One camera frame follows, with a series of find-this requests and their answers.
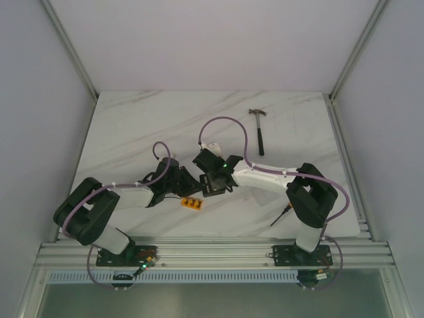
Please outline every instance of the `mounting plate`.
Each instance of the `mounting plate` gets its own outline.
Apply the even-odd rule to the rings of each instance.
[[[278,267],[333,265],[328,245],[319,245],[312,253],[308,253],[296,245],[274,245],[270,256],[274,259],[274,265]]]
[[[152,252],[137,257],[138,254],[149,250],[152,250]],[[129,257],[129,260],[125,260],[121,255],[113,254],[102,248],[97,254],[95,264],[98,267],[140,267],[147,262],[149,256],[156,255],[156,246],[136,245],[133,251],[132,257]]]

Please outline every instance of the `white marble surface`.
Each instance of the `white marble surface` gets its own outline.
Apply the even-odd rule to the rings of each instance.
[[[258,155],[256,121],[248,114],[250,108],[268,113],[261,117],[264,157]],[[199,152],[199,130],[216,116],[231,116],[246,126],[253,162],[285,168],[309,162],[347,188],[322,94],[273,91],[104,91],[74,187],[88,176],[104,184],[142,179],[156,169],[151,148],[157,140],[164,141],[197,178],[201,171],[191,161]],[[203,140],[218,142],[224,157],[242,155],[243,134],[232,122],[210,124]],[[165,150],[158,147],[158,155],[165,156]],[[201,193],[194,196],[202,198]],[[295,238],[299,221],[293,211],[270,227],[287,203],[286,196],[235,188],[233,193],[206,198],[201,211],[181,207],[177,199],[166,199],[149,209],[116,211],[109,224],[138,236]],[[331,214],[344,204],[340,195]],[[327,234],[335,237],[353,237],[359,232],[353,206],[327,228]]]

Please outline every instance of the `white wall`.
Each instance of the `white wall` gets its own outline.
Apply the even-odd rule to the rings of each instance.
[[[424,1],[392,1],[338,104],[354,167],[424,317]]]
[[[51,0],[98,90],[330,92],[376,0]]]
[[[37,0],[0,2],[0,43],[0,308],[15,317],[92,104]]]

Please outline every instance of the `small orange object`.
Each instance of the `small orange object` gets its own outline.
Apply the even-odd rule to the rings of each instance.
[[[196,199],[195,197],[183,197],[181,199],[181,205],[200,211],[203,206],[203,200]]]

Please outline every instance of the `hammer handle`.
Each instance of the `hammer handle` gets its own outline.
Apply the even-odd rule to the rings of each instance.
[[[258,143],[259,143],[259,155],[263,156],[264,153],[264,143],[262,142],[262,133],[260,132],[260,128],[258,128]]]

